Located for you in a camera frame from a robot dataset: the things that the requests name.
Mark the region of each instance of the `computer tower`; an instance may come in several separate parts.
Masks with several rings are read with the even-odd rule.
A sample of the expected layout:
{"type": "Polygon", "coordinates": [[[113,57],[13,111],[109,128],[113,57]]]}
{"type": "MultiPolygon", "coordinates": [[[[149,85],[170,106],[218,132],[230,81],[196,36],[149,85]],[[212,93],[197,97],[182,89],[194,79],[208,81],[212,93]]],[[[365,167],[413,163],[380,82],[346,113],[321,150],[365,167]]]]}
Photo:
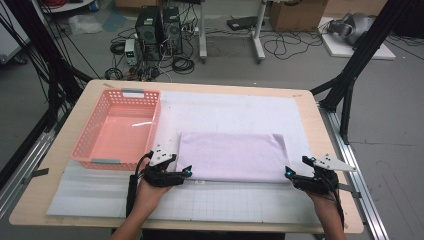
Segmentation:
{"type": "Polygon", "coordinates": [[[163,27],[168,54],[182,54],[183,42],[181,36],[181,22],[178,7],[163,9],[163,27]]]}
{"type": "Polygon", "coordinates": [[[159,61],[161,44],[165,40],[160,8],[142,6],[135,23],[135,30],[143,58],[148,61],[159,61]]]}

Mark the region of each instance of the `desk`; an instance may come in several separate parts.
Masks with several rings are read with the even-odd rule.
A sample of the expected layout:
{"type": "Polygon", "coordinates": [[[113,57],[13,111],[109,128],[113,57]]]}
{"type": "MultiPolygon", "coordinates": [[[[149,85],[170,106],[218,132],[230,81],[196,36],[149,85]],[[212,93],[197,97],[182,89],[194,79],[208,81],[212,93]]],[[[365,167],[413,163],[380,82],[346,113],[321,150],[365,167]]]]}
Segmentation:
{"type": "MultiPolygon", "coordinates": [[[[112,228],[118,227],[122,223],[122,219],[115,218],[53,217],[46,215],[47,209],[57,190],[62,173],[69,161],[73,146],[85,122],[89,118],[100,92],[102,89],[108,87],[149,88],[176,92],[222,93],[293,98],[297,103],[312,155],[321,156],[326,153],[335,154],[315,100],[312,94],[306,90],[93,80],[86,87],[80,100],[68,117],[68,120],[39,167],[40,169],[49,168],[49,174],[32,179],[10,216],[10,222],[12,224],[112,228]]],[[[346,182],[343,175],[339,174],[339,178],[341,182],[346,182]]],[[[351,194],[342,191],[341,198],[345,210],[347,226],[345,232],[362,232],[362,221],[351,194]]],[[[155,229],[217,231],[322,232],[320,227],[305,225],[168,220],[148,220],[143,227],[155,229]]]]}
{"type": "MultiPolygon", "coordinates": [[[[206,50],[206,26],[205,26],[205,10],[204,10],[204,2],[205,0],[200,1],[200,32],[199,32],[199,56],[200,59],[202,59],[203,62],[206,61],[206,57],[208,55],[206,50]]],[[[266,4],[268,0],[261,0],[259,5],[259,11],[258,11],[258,19],[256,23],[255,30],[252,31],[251,37],[253,41],[253,45],[255,46],[256,54],[257,54],[257,61],[260,63],[262,60],[265,59],[265,53],[262,48],[261,40],[259,39],[259,35],[261,33],[262,28],[262,20],[264,19],[265,15],[265,9],[266,4]]]]}

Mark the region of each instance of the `electronic device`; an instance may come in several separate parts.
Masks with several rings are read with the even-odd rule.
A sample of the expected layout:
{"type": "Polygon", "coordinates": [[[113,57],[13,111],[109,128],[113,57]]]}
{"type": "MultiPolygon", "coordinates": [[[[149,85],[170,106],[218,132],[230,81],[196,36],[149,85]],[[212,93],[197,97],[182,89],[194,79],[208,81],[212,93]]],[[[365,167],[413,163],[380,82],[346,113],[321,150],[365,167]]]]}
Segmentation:
{"type": "Polygon", "coordinates": [[[227,25],[233,31],[250,29],[256,27],[256,23],[258,22],[258,17],[244,17],[227,20],[227,25]]]}
{"type": "Polygon", "coordinates": [[[135,23],[141,54],[147,61],[161,59],[161,44],[165,40],[160,8],[158,6],[142,6],[135,23]]]}
{"type": "Polygon", "coordinates": [[[370,29],[374,20],[363,13],[346,14],[340,20],[332,20],[328,25],[329,33],[337,33],[344,38],[349,45],[358,45],[360,39],[364,37],[370,29]]]}
{"type": "Polygon", "coordinates": [[[163,27],[168,54],[182,54],[183,41],[181,36],[180,12],[178,7],[163,9],[163,27]]]}
{"type": "Polygon", "coordinates": [[[137,46],[135,45],[135,39],[125,40],[125,58],[130,66],[137,65],[138,56],[136,49],[137,46]]]}
{"type": "Polygon", "coordinates": [[[191,165],[184,168],[181,172],[167,172],[167,168],[171,162],[177,159],[176,154],[168,154],[156,146],[155,150],[144,154],[137,164],[135,173],[130,175],[127,193],[126,215],[131,213],[134,206],[135,197],[137,195],[138,179],[143,178],[151,186],[169,187],[177,186],[184,183],[184,180],[191,177],[191,165]],[[146,167],[140,170],[140,166],[145,159],[150,159],[146,167]]]}
{"type": "Polygon", "coordinates": [[[321,159],[302,156],[302,162],[314,169],[313,177],[298,175],[294,170],[287,166],[284,176],[293,183],[295,188],[299,190],[310,194],[321,195],[325,198],[332,194],[334,198],[332,200],[334,200],[337,206],[337,211],[340,215],[343,227],[344,214],[338,193],[339,178],[334,170],[356,172],[357,169],[338,160],[337,158],[330,157],[328,154],[321,159]]]}

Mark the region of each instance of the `black metal pole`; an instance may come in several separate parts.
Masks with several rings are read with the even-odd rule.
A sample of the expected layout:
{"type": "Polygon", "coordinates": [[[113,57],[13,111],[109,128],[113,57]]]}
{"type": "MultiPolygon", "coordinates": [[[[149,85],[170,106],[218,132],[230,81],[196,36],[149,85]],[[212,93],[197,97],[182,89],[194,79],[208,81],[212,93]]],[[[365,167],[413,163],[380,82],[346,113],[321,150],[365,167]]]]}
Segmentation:
{"type": "Polygon", "coordinates": [[[345,144],[349,144],[347,134],[355,81],[414,1],[388,0],[343,71],[336,78],[311,90],[316,95],[330,89],[325,99],[320,101],[320,106],[330,112],[335,112],[344,99],[340,134],[345,144]]]}

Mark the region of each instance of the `white table mat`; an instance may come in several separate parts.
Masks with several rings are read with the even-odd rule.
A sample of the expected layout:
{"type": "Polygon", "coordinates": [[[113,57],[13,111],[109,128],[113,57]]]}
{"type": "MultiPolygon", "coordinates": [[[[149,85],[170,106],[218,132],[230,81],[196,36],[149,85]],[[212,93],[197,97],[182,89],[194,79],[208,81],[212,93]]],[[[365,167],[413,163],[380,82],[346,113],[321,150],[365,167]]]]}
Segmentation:
{"type": "MultiPolygon", "coordinates": [[[[277,133],[285,137],[291,167],[312,174],[301,162],[310,151],[293,99],[162,92],[161,104],[155,143],[169,153],[178,154],[183,131],[277,133]]],[[[124,218],[129,174],[84,169],[69,161],[47,214],[124,218]]],[[[306,194],[290,184],[189,180],[168,192],[150,218],[319,224],[306,194]]]]}

